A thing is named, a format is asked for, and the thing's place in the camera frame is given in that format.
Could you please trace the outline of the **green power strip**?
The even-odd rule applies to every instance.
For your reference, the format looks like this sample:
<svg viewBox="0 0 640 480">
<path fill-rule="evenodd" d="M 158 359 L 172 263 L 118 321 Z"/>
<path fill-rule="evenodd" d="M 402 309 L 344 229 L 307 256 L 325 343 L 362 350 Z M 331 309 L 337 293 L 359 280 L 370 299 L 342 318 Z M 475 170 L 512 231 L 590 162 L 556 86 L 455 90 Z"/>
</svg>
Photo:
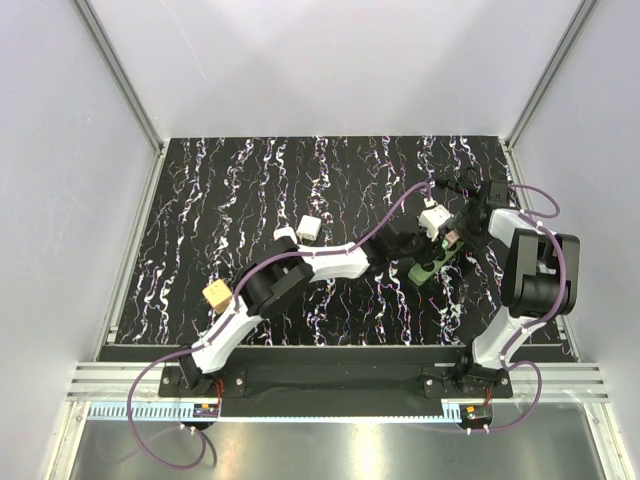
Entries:
<svg viewBox="0 0 640 480">
<path fill-rule="evenodd" d="M 451 250 L 441 247 L 441 244 L 435 249 L 430 260 L 424 264 L 415 263 L 408 272 L 408 279 L 416 286 L 424 285 L 428 280 L 434 277 L 444 266 L 448 265 L 465 244 L 458 241 Z"/>
</svg>

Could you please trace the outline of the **white charger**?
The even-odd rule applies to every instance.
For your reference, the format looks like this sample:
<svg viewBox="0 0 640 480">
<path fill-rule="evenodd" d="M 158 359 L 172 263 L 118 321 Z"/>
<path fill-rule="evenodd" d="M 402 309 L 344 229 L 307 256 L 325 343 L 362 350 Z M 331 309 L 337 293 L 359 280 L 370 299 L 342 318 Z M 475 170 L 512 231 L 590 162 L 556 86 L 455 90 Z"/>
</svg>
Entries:
<svg viewBox="0 0 640 480">
<path fill-rule="evenodd" d="M 303 215 L 296 229 L 296 236 L 301 242 L 315 242 L 318 238 L 322 220 L 320 218 Z"/>
</svg>

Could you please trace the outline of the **white plug adapter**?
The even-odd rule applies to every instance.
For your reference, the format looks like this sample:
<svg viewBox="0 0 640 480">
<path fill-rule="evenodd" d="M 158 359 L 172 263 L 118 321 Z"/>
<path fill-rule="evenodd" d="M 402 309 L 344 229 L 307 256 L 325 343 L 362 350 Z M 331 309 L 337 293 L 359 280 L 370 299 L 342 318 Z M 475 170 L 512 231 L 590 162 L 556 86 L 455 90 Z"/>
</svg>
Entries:
<svg viewBox="0 0 640 480">
<path fill-rule="evenodd" d="M 289 238 L 294 244 L 298 243 L 298 238 L 297 238 L 296 232 L 290 226 L 277 228 L 277 229 L 274 230 L 274 232 L 273 232 L 273 239 L 274 240 L 279 240 L 279 239 L 284 239 L 284 238 Z"/>
</svg>

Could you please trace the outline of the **beige cube socket adapter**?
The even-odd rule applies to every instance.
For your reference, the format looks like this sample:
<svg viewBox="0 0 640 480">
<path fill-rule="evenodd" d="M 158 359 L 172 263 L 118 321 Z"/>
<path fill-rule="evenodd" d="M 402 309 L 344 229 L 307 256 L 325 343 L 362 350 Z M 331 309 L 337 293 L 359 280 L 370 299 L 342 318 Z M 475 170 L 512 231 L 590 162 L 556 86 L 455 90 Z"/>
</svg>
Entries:
<svg viewBox="0 0 640 480">
<path fill-rule="evenodd" d="M 218 314 L 223 313 L 230 305 L 233 293 L 226 283 L 217 279 L 202 290 L 205 300 Z"/>
</svg>

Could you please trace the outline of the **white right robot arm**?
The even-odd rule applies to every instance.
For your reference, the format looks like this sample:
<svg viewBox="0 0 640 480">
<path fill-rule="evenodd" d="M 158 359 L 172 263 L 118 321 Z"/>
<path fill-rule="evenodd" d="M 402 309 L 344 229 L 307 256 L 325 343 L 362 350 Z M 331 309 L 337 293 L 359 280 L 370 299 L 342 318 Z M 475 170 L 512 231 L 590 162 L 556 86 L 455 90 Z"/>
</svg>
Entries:
<svg viewBox="0 0 640 480">
<path fill-rule="evenodd" d="M 470 397 L 497 385 L 525 341 L 570 313 L 577 301 L 579 238 L 557 233 L 536 221 L 535 213 L 512 205 L 509 191 L 508 183 L 489 181 L 454 218 L 454 230 L 465 245 L 481 247 L 495 239 L 509 248 L 501 308 L 451 372 L 450 381 Z"/>
</svg>

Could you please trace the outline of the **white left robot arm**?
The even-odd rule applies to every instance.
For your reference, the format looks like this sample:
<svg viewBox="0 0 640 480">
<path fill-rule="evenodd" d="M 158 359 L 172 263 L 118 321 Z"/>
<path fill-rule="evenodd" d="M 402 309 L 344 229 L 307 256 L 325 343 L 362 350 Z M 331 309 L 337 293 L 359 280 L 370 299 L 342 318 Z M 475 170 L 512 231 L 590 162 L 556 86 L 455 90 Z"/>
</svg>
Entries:
<svg viewBox="0 0 640 480">
<path fill-rule="evenodd" d="M 437 238 L 421 227 L 402 230 L 387 224 L 358 242 L 336 246 L 304 246 L 289 236 L 276 239 L 241 272 L 235 288 L 217 279 L 202 290 L 218 318 L 180 358 L 181 384 L 193 395 L 208 394 L 236 346 L 262 321 L 284 313 L 309 284 L 358 279 L 406 258 L 421 263 L 434 251 Z"/>
</svg>

